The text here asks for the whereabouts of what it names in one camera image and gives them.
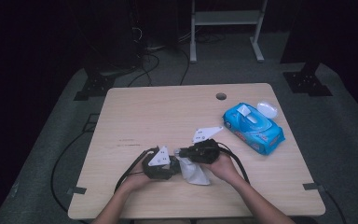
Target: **hand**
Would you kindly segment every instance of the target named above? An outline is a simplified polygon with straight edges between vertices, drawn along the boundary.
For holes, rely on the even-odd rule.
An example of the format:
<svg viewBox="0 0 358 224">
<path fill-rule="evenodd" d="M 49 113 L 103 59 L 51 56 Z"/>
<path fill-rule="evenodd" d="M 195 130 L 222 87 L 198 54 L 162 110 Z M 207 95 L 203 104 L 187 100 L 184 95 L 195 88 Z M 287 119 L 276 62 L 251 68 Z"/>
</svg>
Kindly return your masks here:
<svg viewBox="0 0 358 224">
<path fill-rule="evenodd" d="M 200 163 L 201 167 L 205 167 L 210 170 L 215 176 L 232 184 L 236 178 L 241 178 L 237 169 L 232 163 L 231 157 L 226 153 L 220 153 L 217 160 L 212 164 Z"/>
<path fill-rule="evenodd" d="M 135 165 L 135 167 L 133 167 L 130 174 L 127 176 L 127 178 L 121 184 L 121 186 L 120 186 L 121 188 L 124 188 L 128 191 L 134 191 L 134 190 L 140 189 L 147 183 L 150 183 L 153 181 L 144 173 L 144 168 L 142 166 L 142 161 L 144 159 L 145 158 L 140 160 Z"/>
</svg>

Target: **wooden table top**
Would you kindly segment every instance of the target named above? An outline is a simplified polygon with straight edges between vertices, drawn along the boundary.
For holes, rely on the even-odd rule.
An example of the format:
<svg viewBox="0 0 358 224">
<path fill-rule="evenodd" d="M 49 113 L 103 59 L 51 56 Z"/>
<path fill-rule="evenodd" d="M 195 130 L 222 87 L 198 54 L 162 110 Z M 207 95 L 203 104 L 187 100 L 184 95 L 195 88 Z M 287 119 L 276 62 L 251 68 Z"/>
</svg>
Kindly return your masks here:
<svg viewBox="0 0 358 224">
<path fill-rule="evenodd" d="M 226 100 L 218 100 L 224 93 Z M 173 155 L 179 147 L 192 146 L 198 128 L 223 126 L 223 114 L 238 103 L 256 106 L 268 101 L 277 106 L 274 121 L 286 140 L 268 156 L 252 150 L 224 128 L 213 136 L 236 154 L 252 186 L 289 216 L 319 216 L 325 211 L 279 102 L 269 84 L 225 84 L 111 89 L 103 104 L 68 215 L 94 218 L 114 193 L 118 179 L 146 149 L 166 146 Z M 133 192 L 123 218 L 250 217 L 239 194 L 209 171 L 210 186 L 188 184 L 178 174 Z"/>
</svg>

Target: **wet wipes package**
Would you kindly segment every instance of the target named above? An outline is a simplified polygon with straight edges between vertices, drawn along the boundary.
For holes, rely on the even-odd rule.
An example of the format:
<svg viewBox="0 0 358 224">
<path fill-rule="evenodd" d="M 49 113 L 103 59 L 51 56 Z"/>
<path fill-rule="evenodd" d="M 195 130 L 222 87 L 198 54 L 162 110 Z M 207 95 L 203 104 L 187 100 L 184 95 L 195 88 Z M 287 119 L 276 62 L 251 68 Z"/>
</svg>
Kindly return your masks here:
<svg viewBox="0 0 358 224">
<path fill-rule="evenodd" d="M 262 155 L 271 153 L 284 140 L 281 127 L 246 103 L 230 108 L 223 120 L 229 130 Z"/>
</svg>

